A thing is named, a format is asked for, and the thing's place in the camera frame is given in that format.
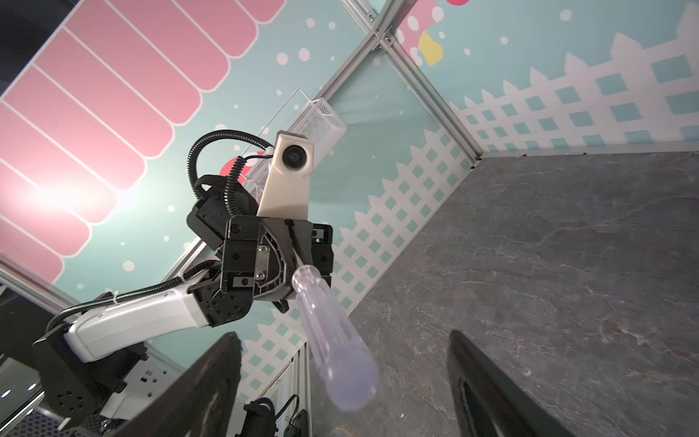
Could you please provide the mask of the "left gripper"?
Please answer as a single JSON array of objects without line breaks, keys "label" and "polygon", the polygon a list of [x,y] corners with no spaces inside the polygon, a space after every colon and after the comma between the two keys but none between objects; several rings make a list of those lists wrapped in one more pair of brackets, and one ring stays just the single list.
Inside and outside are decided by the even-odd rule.
[{"label": "left gripper", "polygon": [[254,300],[294,300],[293,273],[312,265],[331,286],[333,227],[307,220],[236,216],[222,244],[221,290]]}]

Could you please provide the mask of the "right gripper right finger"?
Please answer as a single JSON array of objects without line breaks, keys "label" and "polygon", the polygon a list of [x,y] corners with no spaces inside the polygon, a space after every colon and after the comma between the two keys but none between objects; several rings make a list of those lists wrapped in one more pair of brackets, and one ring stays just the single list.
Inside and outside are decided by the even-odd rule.
[{"label": "right gripper right finger", "polygon": [[462,332],[453,330],[447,371],[462,436],[570,436]]}]

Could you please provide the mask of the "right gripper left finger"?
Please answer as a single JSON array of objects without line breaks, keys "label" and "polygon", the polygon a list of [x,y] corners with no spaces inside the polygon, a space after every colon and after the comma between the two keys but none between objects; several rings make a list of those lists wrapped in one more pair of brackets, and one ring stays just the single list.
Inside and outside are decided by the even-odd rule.
[{"label": "right gripper left finger", "polygon": [[224,436],[240,384],[242,346],[234,332],[220,337],[117,436]]}]

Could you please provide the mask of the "clear handle screwdriver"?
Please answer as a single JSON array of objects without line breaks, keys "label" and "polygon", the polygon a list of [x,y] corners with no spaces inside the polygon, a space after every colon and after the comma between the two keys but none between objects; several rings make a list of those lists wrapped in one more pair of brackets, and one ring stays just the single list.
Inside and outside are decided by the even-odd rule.
[{"label": "clear handle screwdriver", "polygon": [[292,285],[313,362],[329,399],[343,412],[360,411],[379,389],[372,353],[318,269],[298,268]]}]

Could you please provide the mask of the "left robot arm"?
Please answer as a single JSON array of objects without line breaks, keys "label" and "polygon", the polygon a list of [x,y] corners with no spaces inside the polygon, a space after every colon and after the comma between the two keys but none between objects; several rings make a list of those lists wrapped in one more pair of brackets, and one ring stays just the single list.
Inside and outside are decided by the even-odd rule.
[{"label": "left robot arm", "polygon": [[271,171],[261,198],[232,178],[198,178],[187,225],[213,256],[167,282],[58,313],[33,345],[48,405],[73,427],[96,415],[128,420],[167,379],[139,367],[149,340],[236,322],[254,302],[287,312],[304,265],[328,282],[332,229],[309,220],[310,190],[297,172]]}]

